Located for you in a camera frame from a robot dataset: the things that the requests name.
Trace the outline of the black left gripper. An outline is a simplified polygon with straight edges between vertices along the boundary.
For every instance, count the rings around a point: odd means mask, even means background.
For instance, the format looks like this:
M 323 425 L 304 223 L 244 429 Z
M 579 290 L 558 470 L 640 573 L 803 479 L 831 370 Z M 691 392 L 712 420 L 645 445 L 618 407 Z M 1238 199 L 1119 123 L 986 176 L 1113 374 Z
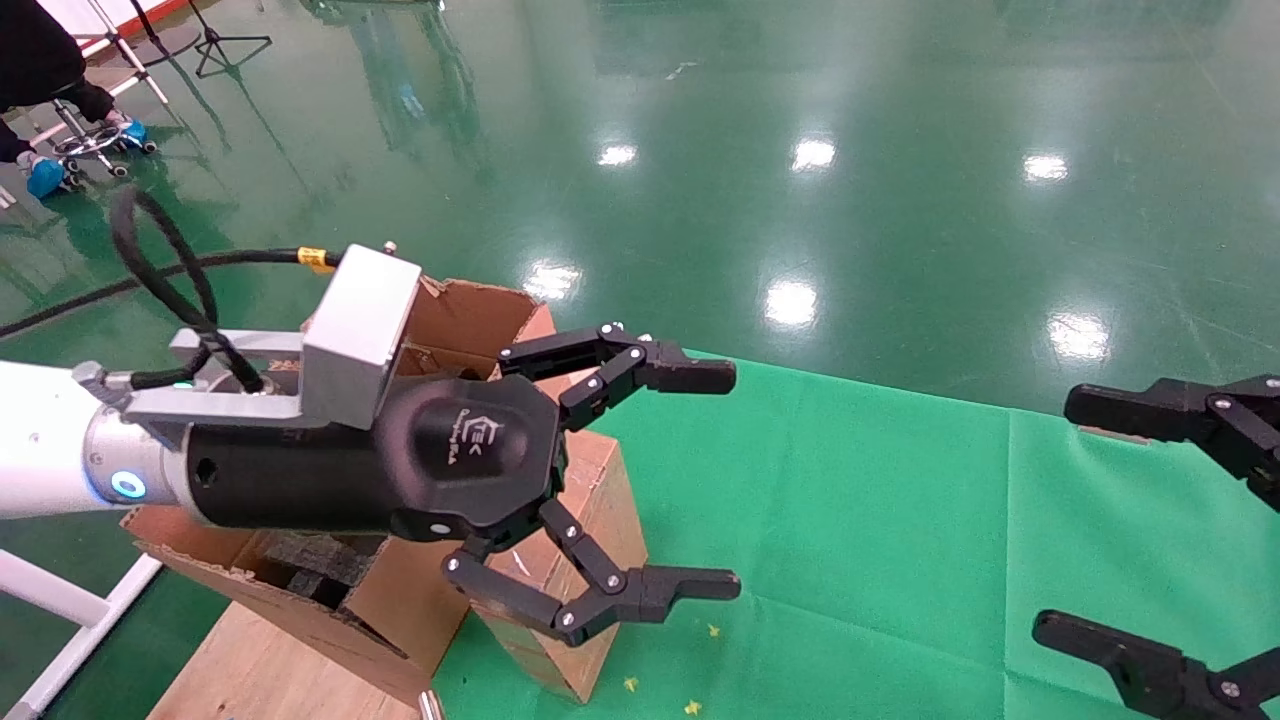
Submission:
M 639 389 L 728 395 L 735 363 L 690 357 L 613 322 L 511 345 L 498 368 L 497 380 L 399 378 L 369 429 L 192 427 L 191 507 L 225 528 L 467 538 L 443 562 L 451 584 L 566 646 L 621 623 L 662 624 L 681 600 L 740 596 L 731 570 L 620 568 L 553 500 L 564 488 L 564 430 Z M 558 404 L 532 383 L 580 372 Z M 539 527 L 585 580 L 579 597 L 561 601 L 486 566 L 492 543 L 515 544 Z

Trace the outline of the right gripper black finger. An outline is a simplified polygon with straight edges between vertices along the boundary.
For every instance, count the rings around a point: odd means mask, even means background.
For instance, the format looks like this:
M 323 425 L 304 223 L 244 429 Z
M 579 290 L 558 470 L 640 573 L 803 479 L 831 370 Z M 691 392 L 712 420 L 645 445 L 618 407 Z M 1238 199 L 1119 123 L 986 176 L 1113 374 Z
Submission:
M 1130 392 L 1079 384 L 1065 418 L 1120 436 L 1192 443 L 1274 511 L 1279 510 L 1279 378 L 1225 386 L 1161 378 Z
M 1268 719 L 1279 648 L 1212 670 L 1181 650 L 1057 610 L 1033 621 L 1038 644 L 1103 669 L 1125 707 L 1155 719 Z

